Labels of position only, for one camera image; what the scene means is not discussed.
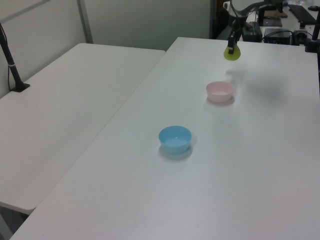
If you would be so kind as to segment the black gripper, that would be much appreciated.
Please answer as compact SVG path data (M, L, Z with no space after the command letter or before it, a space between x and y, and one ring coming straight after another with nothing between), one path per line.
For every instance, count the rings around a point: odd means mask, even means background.
M234 20L235 31L232 31L228 37L227 53L229 55L233 55L235 53L237 41L240 40L243 34L243 22L241 19L247 19L247 7L247 0L231 0L229 3L229 15L236 18Z

